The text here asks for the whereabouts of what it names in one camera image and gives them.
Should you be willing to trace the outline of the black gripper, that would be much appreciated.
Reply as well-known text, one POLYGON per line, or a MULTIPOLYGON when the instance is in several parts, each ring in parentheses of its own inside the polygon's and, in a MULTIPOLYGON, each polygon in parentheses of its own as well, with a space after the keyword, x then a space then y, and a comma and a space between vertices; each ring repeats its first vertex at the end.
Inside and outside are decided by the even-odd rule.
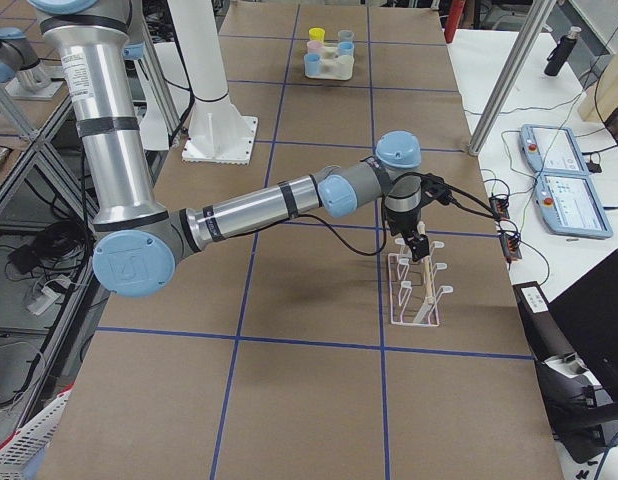
POLYGON ((386 208, 386 221, 392 236, 401 235, 406 238, 411 258, 413 260, 424 259, 430 255, 428 236, 417 234, 417 225, 421 220, 421 209, 413 208, 408 211, 396 211, 386 208))

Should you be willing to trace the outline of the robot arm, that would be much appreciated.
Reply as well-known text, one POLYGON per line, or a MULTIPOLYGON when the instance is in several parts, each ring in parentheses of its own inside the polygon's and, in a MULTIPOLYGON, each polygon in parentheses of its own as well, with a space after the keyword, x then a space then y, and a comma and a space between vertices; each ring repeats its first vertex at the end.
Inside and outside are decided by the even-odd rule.
POLYGON ((93 271, 126 297, 164 288, 183 259, 212 243, 247 236, 315 209, 333 218, 380 202, 387 235, 423 256, 418 139, 385 134, 359 163, 251 192, 201 210, 169 211, 153 191, 123 60, 145 29, 138 1, 37 1, 43 38, 57 51, 99 210, 93 220, 93 271))

